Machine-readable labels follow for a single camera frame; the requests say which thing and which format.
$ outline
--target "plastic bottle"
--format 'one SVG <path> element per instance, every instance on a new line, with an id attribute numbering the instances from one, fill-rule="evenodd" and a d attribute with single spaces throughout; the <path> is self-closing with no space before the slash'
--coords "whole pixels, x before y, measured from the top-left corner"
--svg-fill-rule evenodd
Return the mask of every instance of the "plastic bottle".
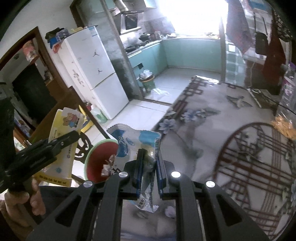
<path id="1" fill-rule="evenodd" d="M 91 106 L 91 113 L 100 124 L 104 124 L 107 122 L 107 118 L 104 116 L 102 111 L 95 105 Z"/>
<path id="2" fill-rule="evenodd" d="M 288 70 L 284 75 L 282 88 L 280 92 L 280 104 L 285 108 L 279 106 L 277 109 L 277 116 L 282 117 L 285 122 L 292 124 L 294 128 L 296 127 L 296 116 L 290 110 L 293 110 L 296 101 L 296 83 L 294 82 L 295 70 L 296 66 L 292 62 L 290 62 Z"/>
<path id="3" fill-rule="evenodd" d="M 283 106 L 290 108 L 294 96 L 294 90 L 295 90 L 295 82 L 294 82 L 294 77 L 295 77 L 295 70 L 296 66 L 290 62 L 288 66 L 288 70 L 286 71 L 283 79 L 283 84 L 281 88 L 281 101 L 280 104 Z"/>

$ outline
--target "white refrigerator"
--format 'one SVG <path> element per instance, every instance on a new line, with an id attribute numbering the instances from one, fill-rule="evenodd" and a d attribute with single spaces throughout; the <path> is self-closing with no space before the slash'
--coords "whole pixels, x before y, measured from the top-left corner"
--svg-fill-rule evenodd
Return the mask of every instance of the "white refrigerator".
<path id="1" fill-rule="evenodd" d="M 128 98 L 94 26 L 65 38 L 58 54 L 85 100 L 108 119 L 126 106 Z"/>

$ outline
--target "green bowl rim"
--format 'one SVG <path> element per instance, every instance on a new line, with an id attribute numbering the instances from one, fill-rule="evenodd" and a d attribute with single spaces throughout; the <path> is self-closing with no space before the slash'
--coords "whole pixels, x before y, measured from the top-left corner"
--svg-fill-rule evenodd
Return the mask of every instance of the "green bowl rim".
<path id="1" fill-rule="evenodd" d="M 87 154 L 86 156 L 86 159 L 85 159 L 85 162 L 84 162 L 84 168 L 83 168 L 83 172 L 84 172 L 84 179 L 85 180 L 88 180 L 87 178 L 87 174 L 86 174 L 86 167 L 87 167 L 87 164 L 89 162 L 89 157 L 90 155 L 92 154 L 92 152 L 101 144 L 105 143 L 105 142 L 114 142 L 116 144 L 118 144 L 118 141 L 117 140 L 114 140 L 114 139 L 105 139 L 105 140 L 102 140 L 102 141 L 99 141 L 98 143 L 96 143 L 92 148 L 91 150 L 89 151 L 89 153 Z"/>

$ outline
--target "kitchen backsplash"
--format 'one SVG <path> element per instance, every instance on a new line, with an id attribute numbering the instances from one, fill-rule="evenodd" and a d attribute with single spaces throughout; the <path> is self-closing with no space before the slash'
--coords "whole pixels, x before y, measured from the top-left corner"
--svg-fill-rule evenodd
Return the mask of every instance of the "kitchen backsplash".
<path id="1" fill-rule="evenodd" d="M 156 18 L 150 21 L 143 22 L 144 28 L 148 33 L 160 31 L 162 35 L 167 35 L 175 32 L 172 22 L 167 17 Z"/>
<path id="2" fill-rule="evenodd" d="M 133 46 L 135 44 L 141 43 L 139 37 L 143 33 L 154 33 L 155 31 L 160 31 L 161 34 L 167 35 L 175 32 L 175 29 L 170 20 L 167 17 L 161 17 L 153 19 L 150 21 L 140 22 L 140 30 L 130 32 L 127 34 L 120 35 L 120 39 L 123 43 L 124 48 Z"/>

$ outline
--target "cartoon bear print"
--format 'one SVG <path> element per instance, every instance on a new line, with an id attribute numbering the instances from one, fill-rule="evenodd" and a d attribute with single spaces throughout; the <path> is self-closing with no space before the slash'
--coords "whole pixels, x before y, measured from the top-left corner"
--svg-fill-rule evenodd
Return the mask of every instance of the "cartoon bear print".
<path id="1" fill-rule="evenodd" d="M 77 115 L 74 115 L 72 113 L 68 113 L 66 117 L 63 118 L 63 125 L 64 126 L 69 126 L 71 128 L 73 127 L 77 127 L 79 118 L 77 117 Z"/>

